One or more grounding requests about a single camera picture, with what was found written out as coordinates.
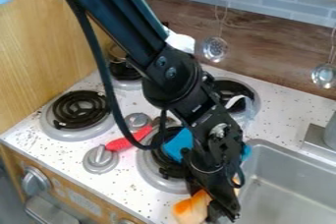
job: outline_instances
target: white countertop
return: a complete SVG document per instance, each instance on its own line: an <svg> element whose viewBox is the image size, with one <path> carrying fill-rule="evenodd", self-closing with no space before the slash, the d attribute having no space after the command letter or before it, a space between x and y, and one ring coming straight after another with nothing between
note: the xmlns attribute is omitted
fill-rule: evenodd
<svg viewBox="0 0 336 224"><path fill-rule="evenodd" d="M269 140L300 151L308 125L314 123L324 127L336 111L336 102L330 99L213 67L204 66L204 69L214 77L246 83L260 96L261 107L245 131L246 140ZM103 91L98 73L93 73L69 90L79 89ZM159 116L159 111L142 97L141 91L119 90L117 94L125 116L133 112L144 112L152 117ZM170 214L170 207L186 196L164 193L149 185L137 171L137 150L134 147L121 152L121 161L107 174L93 175L83 168L82 160L89 149L121 136L117 126L91 140L64 142L50 139L43 133L39 126L39 115L40 110L4 133L1 136L3 142L146 223L175 223Z"/></svg>

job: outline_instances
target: black robotic arm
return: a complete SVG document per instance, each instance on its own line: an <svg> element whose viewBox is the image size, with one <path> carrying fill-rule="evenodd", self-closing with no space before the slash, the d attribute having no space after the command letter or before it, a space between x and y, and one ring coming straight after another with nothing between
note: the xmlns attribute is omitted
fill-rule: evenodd
<svg viewBox="0 0 336 224"><path fill-rule="evenodd" d="M138 143L122 118L108 69L86 15L91 16L128 53L127 61L142 75L143 94L154 106L177 116L194 136L194 148L183 149L183 164L191 194L205 189L213 201L212 220L227 216L234 221L240 205L234 193L244 183L240 164L243 132L219 102L213 77L193 55L169 46L167 34L144 0L67 0L77 16L97 62L111 111L125 137ZM164 134L164 123L160 129ZM233 181L238 175L240 185Z"/></svg>

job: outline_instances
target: black cable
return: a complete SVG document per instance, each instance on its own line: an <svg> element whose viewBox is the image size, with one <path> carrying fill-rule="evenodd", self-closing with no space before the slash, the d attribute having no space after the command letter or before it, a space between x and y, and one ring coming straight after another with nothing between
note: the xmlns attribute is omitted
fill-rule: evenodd
<svg viewBox="0 0 336 224"><path fill-rule="evenodd" d="M103 54L101 52L101 48L99 46L98 40L95 36L94 30L86 16L85 8L78 3L77 0L66 0L73 10L75 16L77 17L77 20L79 21L81 28L84 32L84 35L86 37L86 40L89 44L89 47L92 51L94 60L96 62L96 65L98 67L98 71L101 77L101 80L104 84L106 97L107 97L107 105L109 106L110 110L113 113L114 119L120 129L120 131L123 133L125 138L135 147L143 150L151 150L158 148L162 143L164 143L164 136L165 136L165 127L166 127L166 118L167 118L167 111L163 109L161 111L161 118L160 118L160 128L159 132L161 134L160 141L153 142L150 145L143 145L139 143L132 133L130 132L129 128L126 125L126 122L123 118L123 115L121 113L118 100L116 98L116 95L114 93L113 85L110 79L109 69L106 65L105 59L103 57Z"/></svg>

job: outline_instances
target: stainless steel sink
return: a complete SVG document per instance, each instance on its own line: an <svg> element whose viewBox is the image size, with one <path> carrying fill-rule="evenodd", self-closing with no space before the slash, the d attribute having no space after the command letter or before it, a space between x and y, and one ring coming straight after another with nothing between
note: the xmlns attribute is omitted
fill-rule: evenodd
<svg viewBox="0 0 336 224"><path fill-rule="evenodd" d="M238 224L335 224L336 168L276 144L251 140Z"/></svg>

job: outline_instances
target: faucet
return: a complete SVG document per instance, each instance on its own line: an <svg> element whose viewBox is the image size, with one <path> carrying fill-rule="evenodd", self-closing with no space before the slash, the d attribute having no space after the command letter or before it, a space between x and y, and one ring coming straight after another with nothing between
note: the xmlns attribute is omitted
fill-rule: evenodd
<svg viewBox="0 0 336 224"><path fill-rule="evenodd" d="M326 145L336 150L336 112L325 127L323 140Z"/></svg>

